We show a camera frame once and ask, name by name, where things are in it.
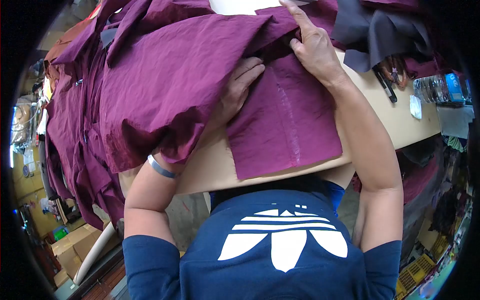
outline navy blue t-shirt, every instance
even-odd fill
[[[362,253],[327,202],[287,190],[221,203],[182,258],[159,238],[123,241],[132,299],[392,299],[400,250]]]

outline printed logo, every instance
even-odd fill
[[[307,209],[306,205],[295,205],[296,208]],[[294,214],[285,210],[280,215],[278,209],[270,209],[246,216],[241,224],[232,230],[255,230],[259,233],[231,233],[223,244],[219,261],[240,256],[261,242],[267,235],[272,240],[272,264],[275,269],[287,272],[295,267],[307,242],[307,229],[317,243],[329,253],[338,257],[347,257],[348,247],[342,233],[336,231],[329,220],[316,214]]]

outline marker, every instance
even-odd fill
[[[384,88],[384,91],[387,94],[388,98],[390,99],[390,102],[395,103],[396,95],[392,89],[392,85],[389,84],[389,81],[384,78],[383,74],[380,72],[380,70],[378,70],[377,66],[373,66],[372,70],[373,70],[373,73],[375,74],[375,77],[377,77],[378,81],[382,85],[382,88]]]

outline brown fabric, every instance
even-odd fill
[[[50,80],[50,89],[55,90],[56,81],[60,78],[59,66],[52,66],[51,63],[62,54],[65,48],[92,22],[93,19],[87,19],[79,22],[70,28],[55,42],[52,49],[47,53],[43,60],[45,76]]]

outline blue bottle label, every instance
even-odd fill
[[[463,102],[462,88],[460,80],[454,73],[445,75],[445,81],[448,87],[448,93],[452,102]]]

